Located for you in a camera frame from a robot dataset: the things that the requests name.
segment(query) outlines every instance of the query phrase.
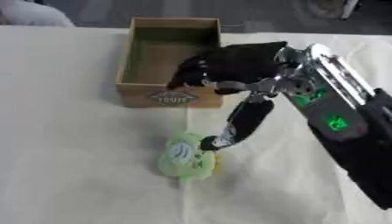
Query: green light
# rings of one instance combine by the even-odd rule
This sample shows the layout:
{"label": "green light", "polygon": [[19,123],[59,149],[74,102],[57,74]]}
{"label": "green light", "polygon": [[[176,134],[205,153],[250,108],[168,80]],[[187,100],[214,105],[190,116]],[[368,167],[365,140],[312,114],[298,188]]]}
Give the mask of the green light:
{"label": "green light", "polygon": [[318,91],[312,94],[303,94],[294,96],[295,103],[298,106],[304,106],[311,102],[315,102],[317,99],[323,98],[326,96],[326,92]]}
{"label": "green light", "polygon": [[304,96],[296,95],[296,96],[294,96],[294,99],[295,99],[296,104],[297,104],[298,106],[304,106],[305,104],[308,103],[307,98],[304,97]]}
{"label": "green light", "polygon": [[326,119],[326,124],[334,131],[342,130],[347,127],[347,123],[343,117],[339,115],[331,115]]}

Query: table surface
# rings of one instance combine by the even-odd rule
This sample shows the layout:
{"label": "table surface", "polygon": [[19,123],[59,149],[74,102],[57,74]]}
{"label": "table surface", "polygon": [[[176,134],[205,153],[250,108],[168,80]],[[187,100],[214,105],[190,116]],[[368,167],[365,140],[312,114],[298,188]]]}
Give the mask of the table surface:
{"label": "table surface", "polygon": [[[220,133],[221,109],[124,108],[115,89],[127,30],[0,28],[0,222],[392,223],[336,168],[283,98],[212,178],[183,183],[156,168],[176,131]],[[224,45],[289,40],[330,46],[392,93],[386,36],[223,34]]]}

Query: robotic hand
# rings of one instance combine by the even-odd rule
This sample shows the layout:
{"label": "robotic hand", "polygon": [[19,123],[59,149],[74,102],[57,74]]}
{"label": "robotic hand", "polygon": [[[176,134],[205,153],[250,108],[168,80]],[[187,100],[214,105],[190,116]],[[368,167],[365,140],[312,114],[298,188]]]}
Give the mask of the robotic hand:
{"label": "robotic hand", "polygon": [[322,45],[304,50],[287,42],[230,45],[186,60],[168,88],[215,85],[219,95],[249,91],[219,136],[204,151],[249,137],[284,94],[334,160],[380,208],[392,207],[392,98],[373,90],[346,62]]}

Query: wooden box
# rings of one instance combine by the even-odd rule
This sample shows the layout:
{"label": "wooden box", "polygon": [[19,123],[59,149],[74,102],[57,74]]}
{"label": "wooden box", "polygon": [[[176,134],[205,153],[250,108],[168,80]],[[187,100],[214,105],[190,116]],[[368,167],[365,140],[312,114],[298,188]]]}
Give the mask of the wooden box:
{"label": "wooden box", "polygon": [[127,107],[218,108],[212,87],[165,88],[185,59],[220,45],[220,24],[213,18],[132,19],[129,43],[116,78]]}

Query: plush toy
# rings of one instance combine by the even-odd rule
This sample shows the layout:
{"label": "plush toy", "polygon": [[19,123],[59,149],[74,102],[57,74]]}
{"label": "plush toy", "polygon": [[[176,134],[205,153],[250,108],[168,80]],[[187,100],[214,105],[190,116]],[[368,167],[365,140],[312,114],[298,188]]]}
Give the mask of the plush toy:
{"label": "plush toy", "polygon": [[219,156],[212,151],[200,150],[201,139],[201,136],[191,133],[171,137],[158,161],[162,173],[181,181],[211,176],[218,165]]}

